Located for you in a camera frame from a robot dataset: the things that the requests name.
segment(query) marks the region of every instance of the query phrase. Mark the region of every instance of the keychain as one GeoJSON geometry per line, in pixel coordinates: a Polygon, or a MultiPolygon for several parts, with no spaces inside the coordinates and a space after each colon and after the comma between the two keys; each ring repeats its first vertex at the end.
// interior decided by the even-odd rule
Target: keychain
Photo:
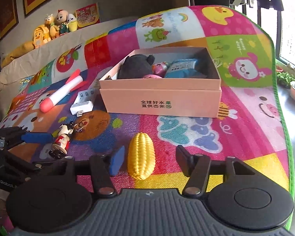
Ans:
{"type": "Polygon", "coordinates": [[[62,124],[59,127],[59,132],[56,140],[51,145],[51,150],[49,151],[49,155],[54,159],[62,159],[67,156],[67,150],[69,148],[70,141],[72,139],[72,134],[74,132],[81,132],[83,130],[84,125],[73,124],[71,121],[67,124],[62,124]]]}

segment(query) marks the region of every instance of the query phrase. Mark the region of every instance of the black plush toy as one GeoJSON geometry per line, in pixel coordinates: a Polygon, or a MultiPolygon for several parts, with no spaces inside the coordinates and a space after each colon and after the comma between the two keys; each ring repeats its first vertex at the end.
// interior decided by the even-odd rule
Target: black plush toy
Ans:
{"type": "Polygon", "coordinates": [[[124,63],[120,66],[117,79],[137,79],[144,75],[152,75],[152,64],[155,57],[153,55],[145,56],[135,54],[126,57],[124,63]]]}

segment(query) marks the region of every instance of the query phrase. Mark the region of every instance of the cardboard box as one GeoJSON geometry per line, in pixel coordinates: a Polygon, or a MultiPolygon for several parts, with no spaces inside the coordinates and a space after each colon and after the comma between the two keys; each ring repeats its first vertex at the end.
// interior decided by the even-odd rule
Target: cardboard box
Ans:
{"type": "Polygon", "coordinates": [[[116,79],[125,57],[99,80],[107,112],[217,117],[221,79],[206,48],[139,49],[128,56],[134,54],[153,54],[155,63],[198,58],[208,78],[116,79]]]}

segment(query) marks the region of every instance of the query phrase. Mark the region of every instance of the toy rocket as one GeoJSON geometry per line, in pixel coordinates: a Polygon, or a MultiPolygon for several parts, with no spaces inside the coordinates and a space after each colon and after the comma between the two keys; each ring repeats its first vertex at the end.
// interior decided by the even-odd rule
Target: toy rocket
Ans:
{"type": "Polygon", "coordinates": [[[57,90],[51,96],[41,102],[41,104],[39,105],[39,109],[42,112],[48,112],[71,91],[82,87],[86,83],[87,81],[83,81],[82,76],[80,76],[80,69],[77,69],[75,72],[73,72],[73,74],[68,78],[66,83],[59,90],[57,90]]]}

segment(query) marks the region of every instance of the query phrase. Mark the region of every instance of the green plant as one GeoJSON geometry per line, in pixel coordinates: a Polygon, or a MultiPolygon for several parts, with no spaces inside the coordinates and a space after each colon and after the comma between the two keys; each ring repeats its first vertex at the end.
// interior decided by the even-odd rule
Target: green plant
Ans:
{"type": "Polygon", "coordinates": [[[277,83],[284,86],[290,87],[291,81],[295,81],[295,78],[288,72],[277,72],[277,83]]]}

